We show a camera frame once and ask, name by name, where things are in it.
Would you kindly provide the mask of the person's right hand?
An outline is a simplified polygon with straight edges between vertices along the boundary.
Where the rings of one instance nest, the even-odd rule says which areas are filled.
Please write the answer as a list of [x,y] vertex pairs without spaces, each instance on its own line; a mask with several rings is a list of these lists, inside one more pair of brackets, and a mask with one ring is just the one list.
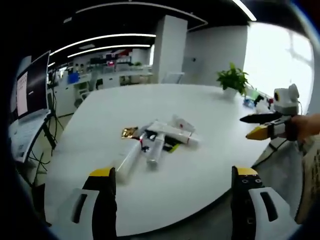
[[304,139],[320,134],[320,114],[296,115],[289,121],[289,131],[285,133],[285,138],[289,141]]

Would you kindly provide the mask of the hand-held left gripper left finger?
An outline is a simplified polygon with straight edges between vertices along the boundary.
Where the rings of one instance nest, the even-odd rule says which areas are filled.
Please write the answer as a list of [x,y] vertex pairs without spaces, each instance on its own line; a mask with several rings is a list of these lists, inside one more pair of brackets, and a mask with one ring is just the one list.
[[58,208],[55,236],[59,240],[115,240],[116,219],[116,171],[99,168]]

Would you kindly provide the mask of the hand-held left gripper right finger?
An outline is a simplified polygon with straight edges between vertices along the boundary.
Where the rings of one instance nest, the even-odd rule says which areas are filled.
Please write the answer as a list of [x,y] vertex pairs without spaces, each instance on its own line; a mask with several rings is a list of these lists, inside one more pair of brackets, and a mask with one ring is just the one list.
[[288,203],[253,168],[232,167],[233,240],[288,240],[300,227]]

